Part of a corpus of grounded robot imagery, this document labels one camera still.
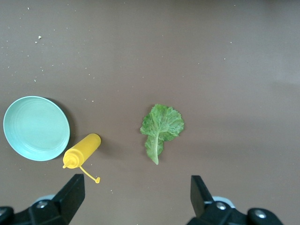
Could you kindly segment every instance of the plate rim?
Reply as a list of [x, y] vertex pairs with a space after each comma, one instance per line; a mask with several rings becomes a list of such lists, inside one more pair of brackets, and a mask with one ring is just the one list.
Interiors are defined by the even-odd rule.
[[[32, 157], [30, 157], [30, 156], [27, 156], [26, 154], [24, 154], [24, 152], [28, 151], [29, 149], [21, 148], [21, 151], [20, 151], [19, 149], [15, 149], [15, 148], [13, 147], [13, 145], [11, 144], [11, 141], [10, 141], [9, 138], [8, 138], [8, 136], [9, 136], [9, 135], [7, 135], [8, 130], [7, 130], [6, 126], [5, 126], [5, 121], [8, 120], [8, 118], [7, 118], [7, 116], [8, 116], [8, 111], [9, 111], [9, 109], [10, 109], [14, 104], [16, 104], [17, 102], [22, 101], [22, 100], [24, 100], [24, 99], [26, 99], [26, 98], [38, 98], [38, 99], [41, 99], [41, 100], [43, 100], [43, 101], [46, 101], [46, 102], [50, 103], [51, 105], [55, 106], [55, 108], [58, 110], [58, 112], [60, 112], [60, 114], [63, 116], [63, 118], [64, 118], [64, 120], [65, 120], [65, 122], [66, 122], [66, 126], [67, 126], [67, 127], [66, 127], [66, 129], [67, 129], [67, 134], [65, 135], [65, 138], [63, 139], [64, 141], [61, 142], [61, 149], [58, 148], [57, 154], [54, 154], [54, 155], [52, 155], [51, 157], [45, 157], [45, 158], [43, 158], [43, 159], [41, 159], [41, 158], [38, 159], [38, 157], [37, 157], [37, 158], [32, 158]], [[68, 145], [68, 142], [69, 142], [69, 140], [70, 140], [70, 133], [71, 133], [71, 132], [70, 132], [70, 124], [69, 124], [69, 121], [68, 121], [68, 119], [67, 119], [65, 113], [63, 112], [63, 110], [62, 110], [57, 104], [55, 104], [53, 101], [51, 101], [51, 100], [49, 100], [49, 99], [47, 99], [47, 98], [45, 98], [45, 97], [40, 97], [40, 96], [24, 96], [24, 97], [21, 97], [21, 98], [15, 100], [13, 103], [11, 103], [10, 106], [7, 108], [7, 110], [6, 110], [5, 114], [4, 114], [4, 117], [3, 117], [3, 131], [4, 131], [5, 138], [6, 138], [7, 142], [9, 143], [9, 145], [11, 146], [11, 148], [12, 148], [15, 152], [17, 152], [19, 155], [21, 155], [21, 156], [23, 156], [23, 157], [25, 157], [25, 158], [27, 158], [27, 159], [33, 160], [33, 161], [48, 161], [48, 160], [51, 160], [51, 159], [54, 159], [54, 158], [58, 157], [58, 156], [66, 149], [66, 147], [67, 147], [67, 145]]]

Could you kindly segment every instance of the screw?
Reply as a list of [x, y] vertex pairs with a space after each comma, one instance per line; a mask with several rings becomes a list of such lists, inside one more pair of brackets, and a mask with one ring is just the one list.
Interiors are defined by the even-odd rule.
[[261, 210], [255, 210], [254, 213], [257, 217], [261, 219], [265, 219], [267, 217], [267, 215]]
[[225, 210], [226, 206], [222, 202], [217, 202], [217, 208], [220, 210]]
[[7, 210], [6, 208], [3, 209], [0, 208], [0, 216], [2, 216], [6, 212], [6, 210]]
[[46, 201], [40, 201], [40, 202], [38, 202], [38, 204], [37, 204], [37, 208], [38, 208], [38, 209], [42, 209], [42, 208], [44, 208], [47, 204], [48, 204], [48, 202], [46, 202]]

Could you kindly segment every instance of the light blue plate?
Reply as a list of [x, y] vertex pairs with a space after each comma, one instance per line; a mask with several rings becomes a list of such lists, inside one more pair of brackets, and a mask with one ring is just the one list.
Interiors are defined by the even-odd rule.
[[23, 97], [11, 104], [4, 115], [3, 129], [11, 147], [35, 161], [59, 156], [70, 138], [63, 111], [52, 101], [37, 96]]

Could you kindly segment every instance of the yellow squeeze bottle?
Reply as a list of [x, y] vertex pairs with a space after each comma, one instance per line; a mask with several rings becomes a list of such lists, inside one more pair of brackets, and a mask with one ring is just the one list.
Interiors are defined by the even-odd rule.
[[93, 152], [100, 146], [101, 138], [97, 134], [89, 134], [83, 138], [79, 143], [66, 151], [62, 168], [74, 169], [79, 167], [86, 175], [92, 178], [97, 184], [100, 182], [100, 177], [93, 178], [81, 166], [90, 157]]

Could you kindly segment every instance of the green leaf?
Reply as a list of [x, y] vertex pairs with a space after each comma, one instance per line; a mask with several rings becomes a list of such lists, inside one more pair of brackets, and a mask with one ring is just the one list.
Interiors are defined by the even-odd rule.
[[164, 150], [164, 142], [179, 136], [184, 128], [181, 114], [172, 107], [156, 104], [142, 121], [141, 133], [148, 135], [145, 147], [147, 155], [158, 165], [158, 156]]

